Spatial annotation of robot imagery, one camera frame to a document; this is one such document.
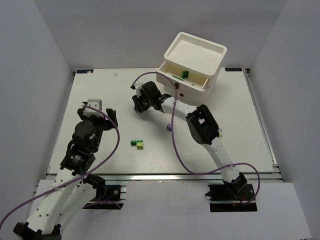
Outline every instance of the white box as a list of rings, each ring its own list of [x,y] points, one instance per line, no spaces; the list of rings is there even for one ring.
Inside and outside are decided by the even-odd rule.
[[[198,106],[210,95],[226,52],[223,45],[180,32],[165,52],[165,62],[156,71],[175,84],[180,101]],[[188,78],[182,79],[182,71],[189,71]],[[156,80],[164,85],[165,91],[174,94],[165,77],[157,75]]]

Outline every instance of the white table surface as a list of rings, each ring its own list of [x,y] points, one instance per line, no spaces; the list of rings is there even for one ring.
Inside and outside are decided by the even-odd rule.
[[[90,98],[102,100],[102,108],[116,110],[120,131],[117,152],[95,173],[98,174],[185,174],[171,141],[166,125],[171,116],[154,109],[144,113],[134,111],[130,89],[134,79],[152,68],[94,69],[93,73],[78,73],[68,100],[63,123],[51,157],[49,174],[56,174],[66,154],[74,128],[80,118],[77,109]],[[140,79],[154,81],[162,93],[163,85],[156,82],[156,75]],[[259,172],[272,172],[272,158],[265,143],[254,105],[243,72],[220,71],[216,85],[205,103],[211,110],[220,128],[222,142],[235,163],[254,165]],[[175,118],[175,139],[180,156],[195,172],[216,168],[206,150],[191,137],[185,121]],[[100,163],[116,144],[114,129],[103,133],[100,148],[95,153],[92,166]],[[131,140],[143,140],[144,149],[131,146]],[[239,166],[242,172],[251,173],[247,166]]]
[[[51,188],[41,180],[37,195]],[[66,240],[299,240],[311,238],[292,183],[262,183],[257,212],[210,212],[205,182],[127,184],[121,210],[83,209]],[[33,213],[41,199],[34,201]]]

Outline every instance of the white wall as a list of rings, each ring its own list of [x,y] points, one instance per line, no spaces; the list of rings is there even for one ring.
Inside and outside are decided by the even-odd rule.
[[[282,175],[320,240],[320,2],[288,0],[252,69]]]
[[[225,66],[251,67],[286,0],[34,0],[67,63],[159,67],[179,32],[225,45]]]
[[[0,1],[0,218],[34,195],[44,178],[72,84],[72,72],[32,0]],[[14,239],[29,206],[0,231]]]

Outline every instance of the green block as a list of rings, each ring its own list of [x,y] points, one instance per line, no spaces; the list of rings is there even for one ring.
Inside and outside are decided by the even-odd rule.
[[[143,143],[143,142],[144,142],[143,140],[132,140],[132,141],[130,141],[131,146],[137,146],[137,143]]]
[[[174,78],[176,78],[176,79],[179,79],[179,80],[183,81],[183,79],[182,79],[182,78],[180,78],[180,77],[177,77],[177,76],[174,76],[174,75],[172,75],[172,77],[174,77]]]
[[[189,71],[182,71],[182,73],[181,73],[181,77],[183,78],[183,79],[186,79],[187,77],[189,77]]]

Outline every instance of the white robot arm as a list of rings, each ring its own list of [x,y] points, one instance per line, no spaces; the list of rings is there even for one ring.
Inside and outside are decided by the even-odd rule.
[[[163,113],[172,114],[175,99],[169,94],[161,94],[154,82],[142,84],[137,81],[131,88],[136,90],[132,100],[137,112],[142,113],[153,107]],[[218,168],[233,164],[219,138],[219,126],[207,106],[191,106],[178,101],[175,103],[174,115],[187,122],[193,139],[208,151]],[[220,173],[224,184],[235,196],[247,184],[245,176],[236,166],[223,168]]]
[[[84,104],[102,110],[100,99],[88,99]],[[21,240],[61,240],[62,232],[86,203],[98,196],[104,197],[106,193],[105,180],[99,176],[89,174],[84,179],[76,179],[86,174],[96,159],[94,153],[99,149],[103,131],[115,127],[93,109],[79,108],[77,113],[82,121],[75,127],[52,185],[56,191],[47,194],[25,222],[16,224],[13,232]],[[118,126],[116,111],[107,109],[106,113]]]

